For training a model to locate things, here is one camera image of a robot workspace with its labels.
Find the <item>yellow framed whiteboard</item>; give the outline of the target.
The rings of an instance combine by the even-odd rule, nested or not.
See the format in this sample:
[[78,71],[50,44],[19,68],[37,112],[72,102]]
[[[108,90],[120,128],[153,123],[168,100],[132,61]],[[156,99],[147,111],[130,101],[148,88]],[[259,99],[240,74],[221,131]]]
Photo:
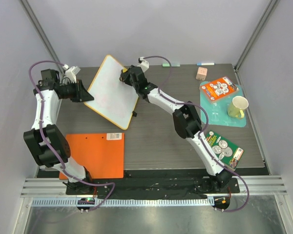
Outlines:
[[122,130],[128,129],[138,101],[135,90],[119,80],[124,68],[106,55],[88,88],[94,99],[84,103]]

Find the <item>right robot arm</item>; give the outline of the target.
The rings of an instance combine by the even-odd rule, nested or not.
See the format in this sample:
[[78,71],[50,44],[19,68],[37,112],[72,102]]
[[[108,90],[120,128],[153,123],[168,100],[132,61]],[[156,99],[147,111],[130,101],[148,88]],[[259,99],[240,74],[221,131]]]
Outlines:
[[177,135],[189,142],[203,161],[211,179],[211,188],[215,192],[223,192],[229,185],[232,171],[216,156],[208,144],[194,104],[190,101],[181,102],[166,95],[159,87],[147,80],[139,66],[132,65],[127,70],[123,70],[120,81],[133,87],[138,96],[148,103],[172,115]]

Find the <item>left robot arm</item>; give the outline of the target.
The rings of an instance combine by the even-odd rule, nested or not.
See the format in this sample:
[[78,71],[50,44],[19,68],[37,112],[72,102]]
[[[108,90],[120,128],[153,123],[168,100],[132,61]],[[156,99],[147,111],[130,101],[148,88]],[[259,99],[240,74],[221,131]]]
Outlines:
[[56,169],[67,176],[65,185],[80,194],[94,190],[90,172],[71,156],[69,143],[56,125],[63,99],[72,102],[92,101],[94,97],[85,89],[79,79],[60,79],[58,71],[41,71],[42,79],[34,89],[37,101],[35,121],[30,131],[24,132],[23,139],[39,166]]

